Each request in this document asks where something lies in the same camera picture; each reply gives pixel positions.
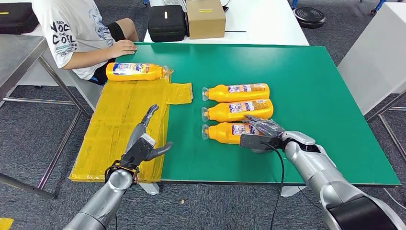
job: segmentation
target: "black bag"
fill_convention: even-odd
[[[0,34],[30,33],[37,25],[31,3],[0,3]]]
[[[180,5],[151,7],[148,31],[154,42],[182,41],[187,33],[182,7]]]

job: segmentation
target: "orange bottle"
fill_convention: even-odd
[[[269,98],[269,86],[265,83],[247,85],[217,85],[214,88],[203,88],[203,101],[240,102]]]
[[[245,115],[268,119],[273,114],[273,105],[269,99],[243,102],[219,103],[212,108],[202,108],[202,119],[218,122],[242,121]]]
[[[112,62],[106,68],[107,78],[111,81],[153,81],[158,78],[168,78],[169,70],[166,66],[155,64],[118,63]]]
[[[214,139],[225,144],[240,144],[241,134],[259,135],[253,126],[244,123],[223,122],[216,126],[203,125],[202,138]]]

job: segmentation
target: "black stool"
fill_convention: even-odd
[[[299,25],[303,28],[317,29],[324,25],[324,14],[311,7],[300,7],[293,10]]]

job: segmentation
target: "human hand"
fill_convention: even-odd
[[[110,58],[118,58],[122,55],[133,54],[137,47],[130,40],[121,40],[116,42],[112,47],[108,48]]]

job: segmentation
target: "green mat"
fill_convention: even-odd
[[[139,43],[118,62],[167,65],[172,82],[193,85],[192,104],[171,105],[162,181],[278,183],[276,153],[254,154],[237,145],[202,140],[202,87],[267,83],[272,118],[322,145],[353,184],[400,184],[328,52],[321,46],[194,45]],[[209,121],[208,125],[217,122]],[[285,182],[303,183],[284,159]]]

